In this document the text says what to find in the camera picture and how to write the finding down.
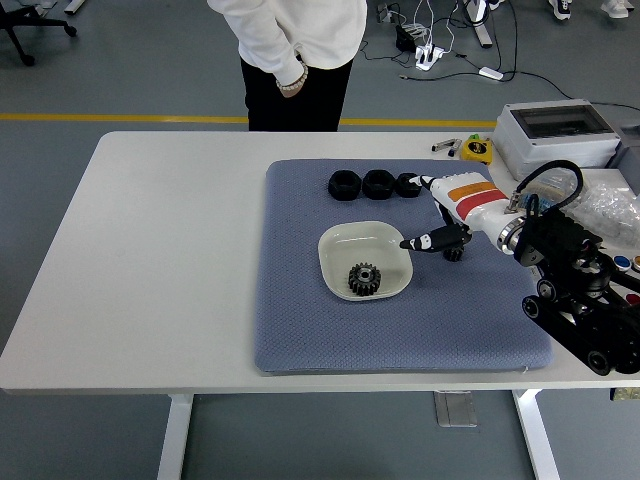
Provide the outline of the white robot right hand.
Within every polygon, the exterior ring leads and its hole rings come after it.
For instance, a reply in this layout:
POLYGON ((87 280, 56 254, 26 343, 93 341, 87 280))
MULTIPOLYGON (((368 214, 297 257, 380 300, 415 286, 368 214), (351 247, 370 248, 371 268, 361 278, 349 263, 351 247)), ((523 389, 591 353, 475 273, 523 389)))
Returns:
POLYGON ((410 179, 426 188, 439 208, 445 225, 429 233, 400 242, 406 250, 444 251, 455 261, 474 232, 483 232, 498 250, 512 255, 524 227, 524 215, 492 182, 478 172, 444 177, 416 176, 410 179))

